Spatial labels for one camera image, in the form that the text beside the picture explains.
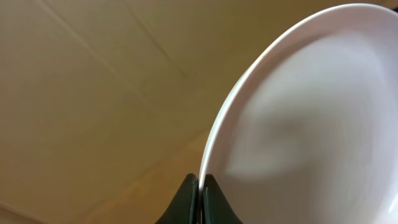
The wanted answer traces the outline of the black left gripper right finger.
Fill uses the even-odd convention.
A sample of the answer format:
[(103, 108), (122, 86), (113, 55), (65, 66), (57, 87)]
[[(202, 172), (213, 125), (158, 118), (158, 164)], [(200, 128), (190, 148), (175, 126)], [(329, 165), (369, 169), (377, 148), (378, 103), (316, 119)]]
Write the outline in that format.
[(211, 174), (205, 176), (201, 217), (203, 224), (243, 224)]

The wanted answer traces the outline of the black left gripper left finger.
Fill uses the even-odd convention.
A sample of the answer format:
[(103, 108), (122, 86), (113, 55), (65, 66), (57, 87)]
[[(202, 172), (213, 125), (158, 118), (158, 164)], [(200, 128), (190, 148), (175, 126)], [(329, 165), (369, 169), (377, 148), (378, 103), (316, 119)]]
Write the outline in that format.
[(169, 206), (155, 224), (196, 224), (198, 213), (198, 179), (187, 174)]

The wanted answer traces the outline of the white pink plate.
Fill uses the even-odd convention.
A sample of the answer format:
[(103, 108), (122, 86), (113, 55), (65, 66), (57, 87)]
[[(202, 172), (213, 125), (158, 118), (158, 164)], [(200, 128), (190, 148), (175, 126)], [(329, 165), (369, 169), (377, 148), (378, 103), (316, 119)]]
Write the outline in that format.
[(243, 73), (200, 168), (242, 223), (397, 222), (397, 13), (306, 17)]

